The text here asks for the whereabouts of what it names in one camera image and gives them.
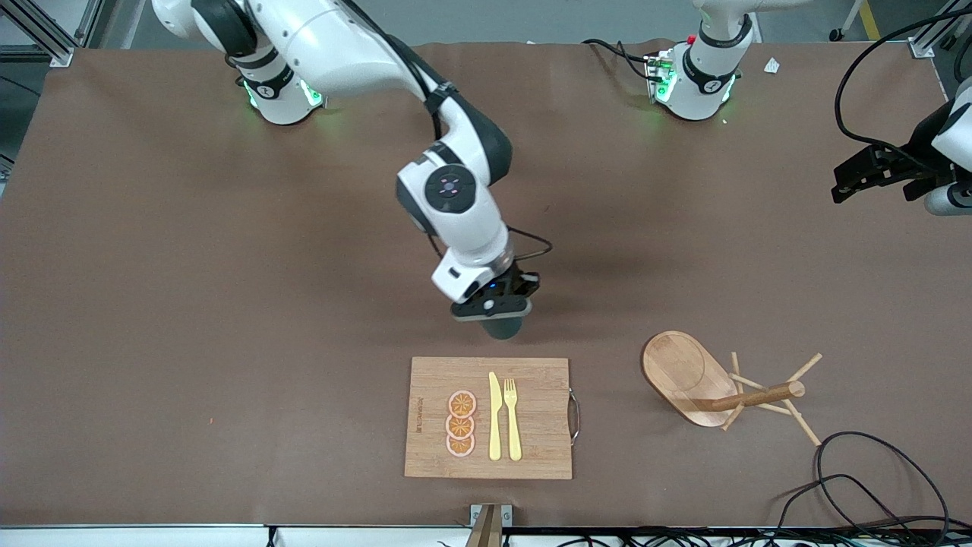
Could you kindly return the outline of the silver arm base connector box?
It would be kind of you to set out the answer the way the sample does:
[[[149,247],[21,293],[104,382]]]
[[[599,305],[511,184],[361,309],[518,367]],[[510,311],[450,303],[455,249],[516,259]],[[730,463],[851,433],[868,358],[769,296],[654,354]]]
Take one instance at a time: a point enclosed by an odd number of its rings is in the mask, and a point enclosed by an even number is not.
[[[677,82],[673,48],[644,55],[643,72],[647,79],[647,91],[653,103],[669,103],[671,91]]]

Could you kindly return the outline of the wooden mug rack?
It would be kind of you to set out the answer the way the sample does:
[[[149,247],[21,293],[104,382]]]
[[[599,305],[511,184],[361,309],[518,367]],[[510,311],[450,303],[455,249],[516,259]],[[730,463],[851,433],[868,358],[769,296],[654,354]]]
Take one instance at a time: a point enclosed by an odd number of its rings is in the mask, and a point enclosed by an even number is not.
[[[647,342],[641,363],[643,376],[657,394],[694,425],[726,432],[746,409],[763,409],[794,419],[819,447],[822,440],[793,400],[805,395],[802,378],[820,360],[822,354],[815,354],[787,380],[767,387],[742,375],[738,354],[731,353],[731,367],[725,369],[690,334],[665,331]]]

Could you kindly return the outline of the yellow plastic knife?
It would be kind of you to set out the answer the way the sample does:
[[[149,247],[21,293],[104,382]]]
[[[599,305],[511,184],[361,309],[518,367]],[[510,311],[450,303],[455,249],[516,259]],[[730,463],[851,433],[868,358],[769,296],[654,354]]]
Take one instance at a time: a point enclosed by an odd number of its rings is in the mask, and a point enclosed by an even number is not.
[[[490,461],[498,461],[501,458],[501,439],[499,415],[503,409],[503,391],[499,384],[499,378],[493,371],[489,371],[488,380],[490,385],[490,437],[489,437],[489,458]]]

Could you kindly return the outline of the yellow plastic fork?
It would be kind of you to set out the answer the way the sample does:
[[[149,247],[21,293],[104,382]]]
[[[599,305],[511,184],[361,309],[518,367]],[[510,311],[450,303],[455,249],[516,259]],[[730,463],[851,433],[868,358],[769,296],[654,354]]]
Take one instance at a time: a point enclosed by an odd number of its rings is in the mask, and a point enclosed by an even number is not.
[[[523,447],[516,412],[519,397],[514,378],[506,378],[503,381],[503,400],[508,415],[508,454],[512,461],[518,463],[523,458]]]

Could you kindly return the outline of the bamboo cutting board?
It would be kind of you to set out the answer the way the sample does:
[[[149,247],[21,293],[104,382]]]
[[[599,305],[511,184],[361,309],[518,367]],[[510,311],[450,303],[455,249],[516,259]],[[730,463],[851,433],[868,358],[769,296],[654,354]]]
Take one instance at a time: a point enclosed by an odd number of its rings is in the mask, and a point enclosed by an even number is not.
[[[501,458],[490,461],[489,371],[514,378],[522,459],[508,454],[506,404],[499,415]],[[451,394],[468,389],[475,415],[453,418]],[[570,368],[566,358],[415,357],[411,362],[404,475],[462,480],[570,480]]]

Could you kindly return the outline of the aluminium frame profile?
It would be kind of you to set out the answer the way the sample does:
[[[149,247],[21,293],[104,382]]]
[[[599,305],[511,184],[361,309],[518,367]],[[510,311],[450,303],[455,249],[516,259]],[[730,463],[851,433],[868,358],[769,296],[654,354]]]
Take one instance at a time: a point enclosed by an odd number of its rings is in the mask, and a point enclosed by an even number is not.
[[[947,17],[917,29],[917,33],[908,38],[913,58],[933,58],[934,46],[938,45],[948,51],[957,44],[958,39],[972,27],[972,11],[957,15],[958,11],[965,9],[972,9],[972,0],[948,0],[936,13]]]
[[[35,0],[0,0],[0,14],[31,41],[38,55],[48,56],[52,66],[70,65],[76,39]]]

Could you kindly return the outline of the aluminium table edge bracket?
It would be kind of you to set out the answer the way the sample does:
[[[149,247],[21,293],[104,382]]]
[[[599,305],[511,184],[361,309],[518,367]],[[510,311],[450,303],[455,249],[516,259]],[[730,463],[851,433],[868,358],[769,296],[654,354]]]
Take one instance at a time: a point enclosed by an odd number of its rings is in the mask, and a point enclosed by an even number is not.
[[[510,547],[504,527],[513,525],[510,504],[474,504],[469,507],[471,530],[465,547]]]

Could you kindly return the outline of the white table edge rail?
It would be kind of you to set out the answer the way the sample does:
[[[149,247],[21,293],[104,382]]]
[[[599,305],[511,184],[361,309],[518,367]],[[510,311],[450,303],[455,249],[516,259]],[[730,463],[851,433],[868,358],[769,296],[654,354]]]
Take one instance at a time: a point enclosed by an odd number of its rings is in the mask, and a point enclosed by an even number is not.
[[[476,547],[462,526],[0,526],[0,547]],[[497,547],[972,547],[972,530],[507,527]]]

